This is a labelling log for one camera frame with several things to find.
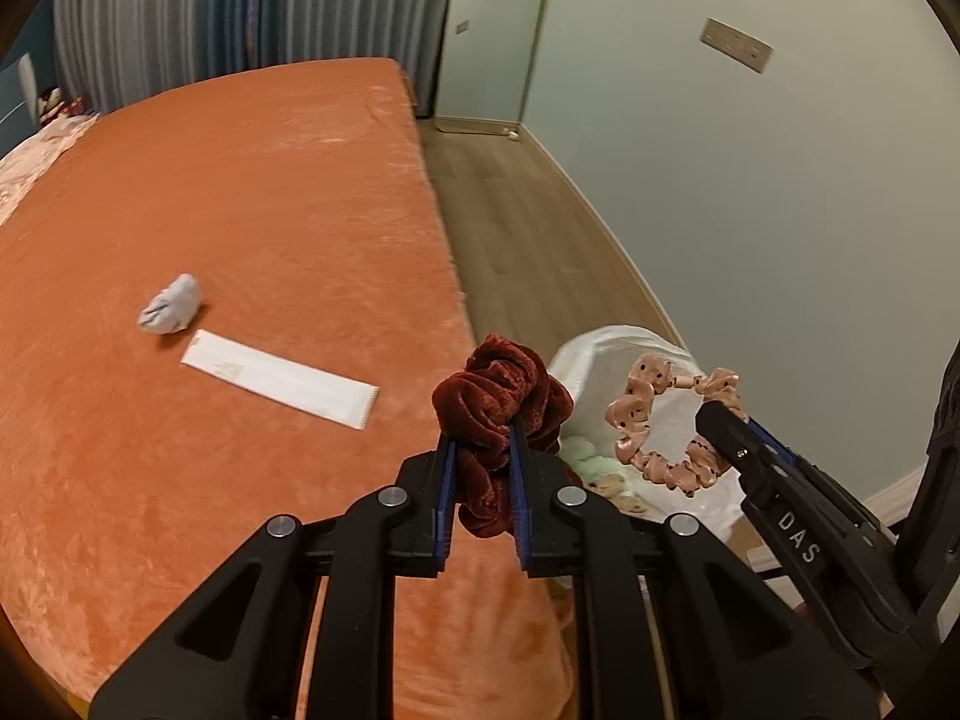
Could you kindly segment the grey blue curtains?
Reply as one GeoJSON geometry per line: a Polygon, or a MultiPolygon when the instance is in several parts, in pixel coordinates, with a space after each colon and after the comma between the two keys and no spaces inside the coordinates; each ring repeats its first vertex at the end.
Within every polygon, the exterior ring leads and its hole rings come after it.
{"type": "Polygon", "coordinates": [[[387,57],[430,115],[449,0],[52,0],[57,67],[99,112],[302,60],[387,57]]]}

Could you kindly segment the orange plush bed blanket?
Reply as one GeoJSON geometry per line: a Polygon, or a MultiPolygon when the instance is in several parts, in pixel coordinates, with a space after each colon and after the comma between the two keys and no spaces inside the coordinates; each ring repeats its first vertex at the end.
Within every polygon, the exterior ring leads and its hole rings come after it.
{"type": "Polygon", "coordinates": [[[262,522],[319,520],[436,444],[473,349],[387,59],[246,71],[101,117],[2,227],[2,605],[78,697],[262,522]],[[182,364],[140,310],[377,392],[363,429],[182,364]]]}

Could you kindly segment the blue upholstered headboard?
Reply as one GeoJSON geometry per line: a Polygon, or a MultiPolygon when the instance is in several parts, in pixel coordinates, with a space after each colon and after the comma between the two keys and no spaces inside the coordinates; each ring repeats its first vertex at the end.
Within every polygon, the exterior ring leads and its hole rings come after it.
{"type": "Polygon", "coordinates": [[[36,73],[23,54],[0,71],[0,158],[37,132],[36,73]]]}

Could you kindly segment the pink quilted bedspread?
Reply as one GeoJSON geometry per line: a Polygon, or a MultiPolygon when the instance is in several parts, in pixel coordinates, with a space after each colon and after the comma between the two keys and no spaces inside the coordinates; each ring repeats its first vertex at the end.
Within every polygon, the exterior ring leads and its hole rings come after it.
{"type": "Polygon", "coordinates": [[[0,161],[0,224],[10,219],[34,184],[99,119],[99,114],[59,117],[3,156],[0,161]]]}

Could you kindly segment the pink patterned scrunchie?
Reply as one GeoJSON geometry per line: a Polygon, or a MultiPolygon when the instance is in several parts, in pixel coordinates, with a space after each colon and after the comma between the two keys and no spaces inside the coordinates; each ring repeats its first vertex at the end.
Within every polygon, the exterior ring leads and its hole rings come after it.
{"type": "Polygon", "coordinates": [[[697,433],[695,416],[706,403],[719,403],[747,421],[739,383],[727,367],[677,371],[667,356],[646,351],[626,374],[623,394],[605,408],[605,422],[617,434],[615,458],[647,483],[686,497],[713,488],[731,465],[697,433]]]}

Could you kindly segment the wall switch plate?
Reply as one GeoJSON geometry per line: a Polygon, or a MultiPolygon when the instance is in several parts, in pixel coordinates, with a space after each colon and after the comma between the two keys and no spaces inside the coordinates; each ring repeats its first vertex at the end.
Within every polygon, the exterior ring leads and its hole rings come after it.
{"type": "Polygon", "coordinates": [[[708,18],[704,23],[700,43],[736,60],[755,73],[763,73],[773,55],[773,48],[760,39],[713,18],[708,18]]]}

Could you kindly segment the green fluffy headband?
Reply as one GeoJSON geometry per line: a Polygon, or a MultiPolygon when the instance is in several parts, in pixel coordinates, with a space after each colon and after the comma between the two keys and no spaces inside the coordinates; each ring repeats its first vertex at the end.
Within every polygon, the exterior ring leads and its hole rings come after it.
{"type": "Polygon", "coordinates": [[[585,488],[612,502],[622,514],[636,518],[651,514],[646,500],[638,494],[641,477],[633,466],[602,455],[596,445],[579,436],[562,440],[560,457],[579,476],[585,488]]]}

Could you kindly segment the standing mirror gold frame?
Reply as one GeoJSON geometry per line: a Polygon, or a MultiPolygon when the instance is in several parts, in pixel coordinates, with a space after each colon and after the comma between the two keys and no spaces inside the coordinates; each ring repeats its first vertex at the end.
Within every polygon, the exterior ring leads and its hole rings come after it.
{"type": "Polygon", "coordinates": [[[444,133],[514,138],[545,0],[449,0],[434,101],[444,133]]]}

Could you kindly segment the grey sock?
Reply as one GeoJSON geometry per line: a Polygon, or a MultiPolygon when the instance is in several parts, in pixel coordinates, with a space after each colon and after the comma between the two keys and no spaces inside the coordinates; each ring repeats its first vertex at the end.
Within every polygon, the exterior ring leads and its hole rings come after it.
{"type": "Polygon", "coordinates": [[[189,327],[201,304],[197,278],[182,273],[140,312],[139,327],[151,335],[174,335],[189,327]]]}

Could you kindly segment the white paper envelope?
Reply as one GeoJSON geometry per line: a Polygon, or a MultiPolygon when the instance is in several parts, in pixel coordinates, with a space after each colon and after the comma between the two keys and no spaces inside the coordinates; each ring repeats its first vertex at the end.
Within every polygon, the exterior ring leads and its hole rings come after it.
{"type": "Polygon", "coordinates": [[[195,371],[308,415],[363,431],[379,388],[319,371],[245,346],[208,330],[197,330],[181,362],[195,371]]]}

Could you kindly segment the white lined trash bin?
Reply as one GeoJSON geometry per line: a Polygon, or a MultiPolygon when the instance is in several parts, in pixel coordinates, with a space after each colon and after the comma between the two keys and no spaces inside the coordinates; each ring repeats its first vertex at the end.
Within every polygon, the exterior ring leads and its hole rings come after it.
{"type": "Polygon", "coordinates": [[[629,517],[692,514],[720,539],[734,536],[743,501],[737,473],[695,418],[710,401],[748,418],[736,371],[703,371],[658,333],[610,325],[568,341],[548,372],[574,403],[560,457],[589,491],[629,517]]]}

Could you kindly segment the dark red velvet scrunchie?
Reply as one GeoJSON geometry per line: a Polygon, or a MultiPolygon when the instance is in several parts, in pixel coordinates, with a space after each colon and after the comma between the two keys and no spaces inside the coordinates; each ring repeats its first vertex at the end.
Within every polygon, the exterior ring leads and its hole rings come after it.
{"type": "Polygon", "coordinates": [[[556,454],[573,398],[534,349],[491,333],[431,399],[439,431],[455,445],[460,523],[477,538],[509,532],[511,427],[521,427],[529,449],[556,454]]]}

